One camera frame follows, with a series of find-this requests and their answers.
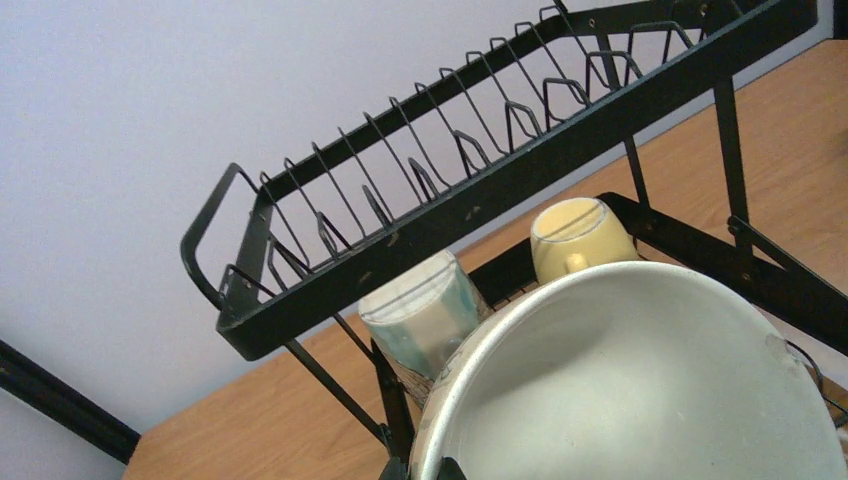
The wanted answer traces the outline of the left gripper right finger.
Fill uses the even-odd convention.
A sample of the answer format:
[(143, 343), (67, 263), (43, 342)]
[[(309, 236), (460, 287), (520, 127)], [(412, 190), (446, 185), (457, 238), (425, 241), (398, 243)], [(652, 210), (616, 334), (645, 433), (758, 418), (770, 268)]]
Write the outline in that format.
[(437, 480), (466, 480), (463, 470), (458, 462), (451, 457), (443, 457), (439, 465)]

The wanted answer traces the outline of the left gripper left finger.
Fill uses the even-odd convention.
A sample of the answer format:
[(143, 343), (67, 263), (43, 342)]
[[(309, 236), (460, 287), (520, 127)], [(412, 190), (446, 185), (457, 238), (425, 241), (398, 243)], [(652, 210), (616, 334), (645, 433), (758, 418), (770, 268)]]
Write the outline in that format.
[(383, 468), (379, 480), (408, 480), (407, 465), (399, 457), (391, 457)]

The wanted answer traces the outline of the white mug coral pattern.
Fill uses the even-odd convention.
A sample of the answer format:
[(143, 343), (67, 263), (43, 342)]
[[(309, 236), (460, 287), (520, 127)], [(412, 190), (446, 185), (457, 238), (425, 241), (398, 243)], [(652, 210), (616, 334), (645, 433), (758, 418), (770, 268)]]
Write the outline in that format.
[(448, 250), (367, 294), (357, 308), (371, 338), (420, 408), (448, 358), (494, 313)]

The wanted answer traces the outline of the white bowl dark outside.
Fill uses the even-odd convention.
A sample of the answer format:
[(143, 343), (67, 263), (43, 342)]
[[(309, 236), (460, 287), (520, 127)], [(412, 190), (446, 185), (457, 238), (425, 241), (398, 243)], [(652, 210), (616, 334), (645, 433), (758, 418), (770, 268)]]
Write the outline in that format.
[(747, 300), (659, 262), (592, 267), (485, 320), (434, 384), (410, 456), (469, 479), (843, 479), (806, 366)]

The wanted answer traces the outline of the yellow mug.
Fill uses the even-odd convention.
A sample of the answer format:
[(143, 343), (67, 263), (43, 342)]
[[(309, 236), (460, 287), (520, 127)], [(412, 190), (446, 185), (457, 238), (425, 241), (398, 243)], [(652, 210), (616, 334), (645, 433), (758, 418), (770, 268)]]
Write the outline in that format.
[(631, 235), (598, 198), (576, 197), (549, 206), (534, 219), (530, 242), (540, 285), (589, 267), (639, 258)]

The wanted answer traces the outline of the black wire dish rack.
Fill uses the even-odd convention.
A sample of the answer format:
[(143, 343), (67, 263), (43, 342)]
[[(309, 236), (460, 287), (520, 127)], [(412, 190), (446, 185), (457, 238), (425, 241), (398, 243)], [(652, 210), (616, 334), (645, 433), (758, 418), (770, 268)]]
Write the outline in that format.
[[(180, 244), (185, 269), (219, 311), (217, 332), (245, 359), (257, 360), (287, 347), (325, 388), (387, 449), (406, 465), (412, 421), (400, 383), (380, 353), (371, 355), (387, 415), (371, 418), (304, 351), (298, 337), (321, 321), (387, 283), (425, 257), (475, 231), (554, 181), (616, 145), (627, 148), (635, 199), (607, 192), (603, 200), (628, 231), (668, 256), (730, 287), (755, 305), (786, 320), (838, 351), (847, 348), (847, 297), (755, 229), (749, 220), (736, 116), (733, 77), (794, 38), (818, 20), (813, 1), (644, 1), (571, 12), (561, 2), (543, 8), (538, 22), (521, 22), (514, 37), (493, 38), (486, 52), (470, 51), (465, 65), (444, 68), (431, 85), (393, 100), (334, 143), (315, 148), (279, 175), (253, 185), (256, 199), (237, 259), (219, 286), (202, 273), (196, 252), (230, 185), (243, 175), (231, 164), (193, 220)], [(583, 50), (583, 80), (546, 78), (534, 89), (543, 106), (552, 85), (565, 85), (579, 109), (567, 118), (551, 112), (537, 117), (526, 105), (506, 100), (506, 129), (522, 120), (530, 129), (521, 145), (509, 145), (496, 159), (475, 165), (470, 150), (479, 142), (459, 129), (450, 136), (464, 177), (438, 188), (437, 171), (414, 160), (401, 171), (418, 198), (411, 211), (394, 215), (373, 183), (364, 188), (380, 228), (350, 242), (322, 213), (315, 214), (327, 260), (310, 266), (301, 247), (286, 248), (271, 232), (280, 203), (316, 179), (486, 80), (519, 65), (560, 38), (592, 36), (596, 50)], [(730, 204), (724, 242), (663, 214), (650, 205), (634, 135), (695, 97), (712, 91)]]

